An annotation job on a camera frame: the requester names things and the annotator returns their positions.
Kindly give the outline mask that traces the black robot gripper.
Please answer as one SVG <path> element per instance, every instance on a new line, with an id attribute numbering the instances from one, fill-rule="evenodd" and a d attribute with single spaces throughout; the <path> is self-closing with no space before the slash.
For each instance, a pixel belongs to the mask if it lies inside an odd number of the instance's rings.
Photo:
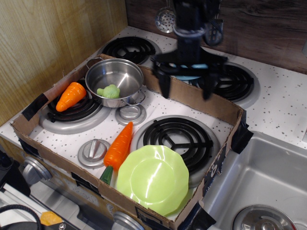
<path id="1" fill-rule="evenodd" d="M 206 36 L 178 37 L 175 50 L 153 56 L 153 74 L 164 98 L 169 98 L 170 76 L 203 77 L 203 98 L 211 97 L 227 58 L 205 51 L 201 47 L 203 41 L 207 42 Z"/>

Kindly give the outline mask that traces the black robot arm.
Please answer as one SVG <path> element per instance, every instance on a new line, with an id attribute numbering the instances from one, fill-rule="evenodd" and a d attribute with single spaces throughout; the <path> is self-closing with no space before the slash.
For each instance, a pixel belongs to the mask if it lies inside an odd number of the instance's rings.
<path id="1" fill-rule="evenodd" d="M 227 58 L 205 51 L 201 43 L 216 46 L 223 40 L 223 22 L 217 19 L 219 0 L 175 0 L 177 48 L 152 57 L 153 74 L 159 80 L 162 95 L 169 97 L 172 76 L 200 77 L 204 81 L 203 98 L 209 99 L 224 73 Z"/>

